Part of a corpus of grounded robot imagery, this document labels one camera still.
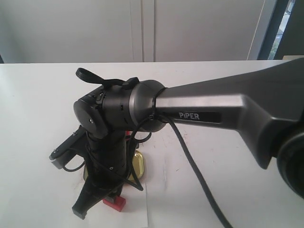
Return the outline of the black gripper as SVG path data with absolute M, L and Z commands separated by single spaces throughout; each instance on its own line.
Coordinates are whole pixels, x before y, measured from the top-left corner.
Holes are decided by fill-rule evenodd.
M 113 131 L 103 138 L 86 132 L 86 139 L 85 165 L 88 177 L 72 207 L 73 213 L 79 218 L 85 218 L 88 210 L 102 197 L 115 202 L 130 173 L 126 131 Z

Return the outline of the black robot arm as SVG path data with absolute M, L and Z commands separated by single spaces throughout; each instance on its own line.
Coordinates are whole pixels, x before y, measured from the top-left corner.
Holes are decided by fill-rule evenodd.
M 96 203 L 120 194 L 130 175 L 137 132 L 166 124 L 237 131 L 258 165 L 276 158 L 279 173 L 304 195 L 304 60 L 194 84 L 167 88 L 155 80 L 103 79 L 79 68 L 76 76 L 98 88 L 73 109 L 87 137 L 88 179 L 72 210 L 84 219 Z

